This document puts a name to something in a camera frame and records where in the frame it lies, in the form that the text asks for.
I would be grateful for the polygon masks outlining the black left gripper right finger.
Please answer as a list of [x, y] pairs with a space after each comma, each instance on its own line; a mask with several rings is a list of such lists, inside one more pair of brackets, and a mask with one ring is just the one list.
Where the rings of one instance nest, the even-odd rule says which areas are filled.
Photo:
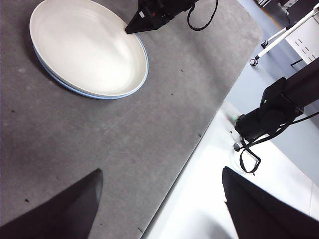
[[222, 170], [226, 205], [241, 239], [317, 239], [319, 222], [275, 198], [229, 167]]

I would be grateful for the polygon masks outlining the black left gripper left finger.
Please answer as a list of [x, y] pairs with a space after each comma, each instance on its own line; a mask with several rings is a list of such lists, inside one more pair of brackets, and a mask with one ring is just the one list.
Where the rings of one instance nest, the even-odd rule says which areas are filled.
[[103, 171], [96, 169], [47, 202], [6, 223], [2, 239], [86, 239], [98, 212]]

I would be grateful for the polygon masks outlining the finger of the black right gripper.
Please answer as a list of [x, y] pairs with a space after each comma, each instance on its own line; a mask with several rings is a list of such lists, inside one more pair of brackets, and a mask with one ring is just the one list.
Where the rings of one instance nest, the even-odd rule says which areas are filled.
[[125, 28], [127, 34], [156, 30], [152, 14], [146, 9], [138, 9]]

